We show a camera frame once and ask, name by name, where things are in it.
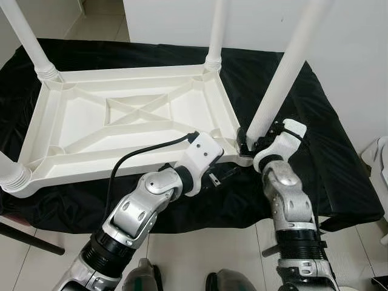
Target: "floor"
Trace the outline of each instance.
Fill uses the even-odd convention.
[[[129,41],[121,0],[86,0],[84,7],[85,16],[71,29],[68,39]],[[51,290],[89,239],[89,235],[37,230],[5,218],[0,221],[66,249],[65,255],[57,256],[0,236],[2,291]],[[324,236],[339,285],[360,291],[376,290],[370,278],[388,275],[388,248],[379,244],[387,232],[388,224],[379,221]],[[152,234],[135,253],[124,276],[136,267],[140,258],[148,257],[160,266],[166,291],[204,291],[206,275],[222,268],[242,272],[258,291],[276,291],[281,285],[275,271],[278,256],[261,256],[274,243],[270,219],[247,229]]]

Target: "black cloth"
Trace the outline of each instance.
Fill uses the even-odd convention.
[[[105,41],[39,40],[60,71],[200,64],[206,48]],[[238,121],[248,129],[283,54],[222,50],[221,79]],[[24,49],[0,71],[0,150],[16,161],[36,104],[40,82]],[[320,215],[331,216],[323,229],[334,231],[383,216],[383,209],[337,114],[306,63],[277,120],[293,118],[307,126],[306,140],[290,159],[304,191]],[[229,176],[218,189],[171,203],[153,232],[181,233],[205,227],[243,228],[270,217],[261,177],[252,167],[219,164],[213,171]],[[112,207],[133,190],[140,175],[116,179]],[[25,199],[1,192],[1,212],[24,217],[47,230],[89,233],[104,213],[107,180],[40,189]]]

